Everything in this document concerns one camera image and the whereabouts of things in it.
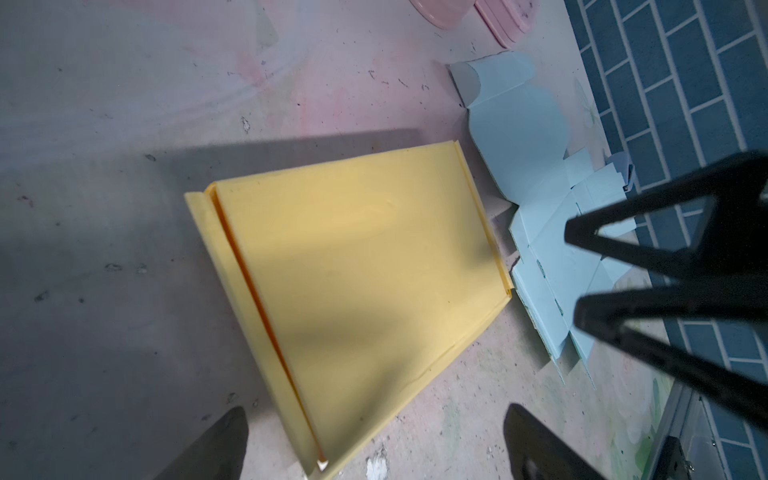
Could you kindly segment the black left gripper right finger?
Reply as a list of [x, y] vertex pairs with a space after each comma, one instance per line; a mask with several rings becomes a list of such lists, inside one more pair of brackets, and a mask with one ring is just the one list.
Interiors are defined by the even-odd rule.
[[503, 434], [514, 479], [604, 479], [521, 404], [509, 405]]

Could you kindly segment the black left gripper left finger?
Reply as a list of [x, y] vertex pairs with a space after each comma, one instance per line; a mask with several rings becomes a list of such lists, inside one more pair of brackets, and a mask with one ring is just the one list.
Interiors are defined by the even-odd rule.
[[245, 409], [230, 409], [177, 456], [155, 479], [238, 480], [244, 466], [249, 426]]

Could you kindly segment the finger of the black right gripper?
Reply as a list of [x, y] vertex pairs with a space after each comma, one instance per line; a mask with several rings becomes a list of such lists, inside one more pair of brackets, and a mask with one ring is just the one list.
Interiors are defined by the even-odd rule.
[[595, 339], [640, 360], [752, 425], [767, 429], [767, 383], [735, 373], [687, 347], [683, 333], [670, 340], [645, 333], [632, 323], [683, 319], [735, 321], [767, 329], [767, 285], [746, 281], [693, 282], [666, 287], [588, 294], [576, 301], [575, 326]]
[[747, 151], [567, 220], [566, 243], [679, 280], [767, 273], [767, 154]]

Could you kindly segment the yellow paper box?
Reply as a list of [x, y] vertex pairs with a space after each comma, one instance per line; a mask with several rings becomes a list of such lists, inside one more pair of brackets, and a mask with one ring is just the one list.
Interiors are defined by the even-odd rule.
[[512, 296], [456, 141], [220, 180], [185, 202], [311, 479], [338, 473]]

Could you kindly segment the light blue flat paper box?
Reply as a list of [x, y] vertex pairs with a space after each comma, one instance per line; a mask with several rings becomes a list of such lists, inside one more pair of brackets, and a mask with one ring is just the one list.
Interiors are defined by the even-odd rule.
[[504, 198], [517, 205], [509, 232], [520, 254], [518, 296], [550, 358], [568, 343], [587, 362], [593, 336], [574, 323], [576, 301], [612, 290], [630, 265], [569, 245], [568, 220], [625, 200], [613, 164], [595, 169], [587, 149], [567, 154], [569, 126], [555, 96], [532, 84], [530, 59], [502, 52], [449, 67], [468, 128]]

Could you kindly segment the pink flat paper box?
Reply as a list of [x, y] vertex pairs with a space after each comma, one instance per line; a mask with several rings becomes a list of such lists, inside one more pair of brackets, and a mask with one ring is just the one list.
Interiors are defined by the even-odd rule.
[[475, 8], [505, 49], [513, 50], [535, 25], [538, 0], [477, 0]]

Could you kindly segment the pink metal pencil cup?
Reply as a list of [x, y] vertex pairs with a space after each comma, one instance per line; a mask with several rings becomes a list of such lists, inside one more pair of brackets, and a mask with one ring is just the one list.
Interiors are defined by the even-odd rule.
[[410, 3], [432, 25], [450, 30], [474, 7], [475, 0], [410, 0]]

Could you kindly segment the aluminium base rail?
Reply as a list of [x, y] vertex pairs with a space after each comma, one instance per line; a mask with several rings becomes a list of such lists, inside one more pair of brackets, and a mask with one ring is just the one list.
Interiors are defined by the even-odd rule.
[[703, 397], [675, 381], [642, 479], [725, 479]]

